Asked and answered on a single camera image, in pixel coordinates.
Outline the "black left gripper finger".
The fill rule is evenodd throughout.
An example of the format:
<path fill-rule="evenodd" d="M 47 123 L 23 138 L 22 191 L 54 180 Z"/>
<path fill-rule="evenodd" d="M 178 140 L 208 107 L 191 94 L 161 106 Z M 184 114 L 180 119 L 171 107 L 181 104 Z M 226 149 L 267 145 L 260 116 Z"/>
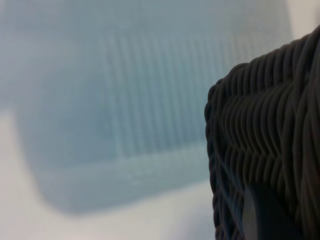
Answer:
<path fill-rule="evenodd" d="M 261 184 L 248 185 L 245 189 L 242 227 L 246 240 L 298 238 L 298 230 L 274 193 Z"/>

